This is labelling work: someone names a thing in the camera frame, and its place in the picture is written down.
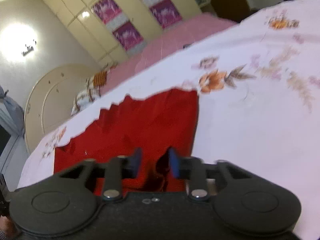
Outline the left hand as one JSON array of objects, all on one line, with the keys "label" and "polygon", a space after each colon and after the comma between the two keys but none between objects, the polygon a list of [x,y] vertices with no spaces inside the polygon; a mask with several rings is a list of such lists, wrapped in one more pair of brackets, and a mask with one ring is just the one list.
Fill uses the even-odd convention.
[{"label": "left hand", "polygon": [[0,239],[14,239],[17,234],[17,229],[12,220],[8,217],[0,217]]}]

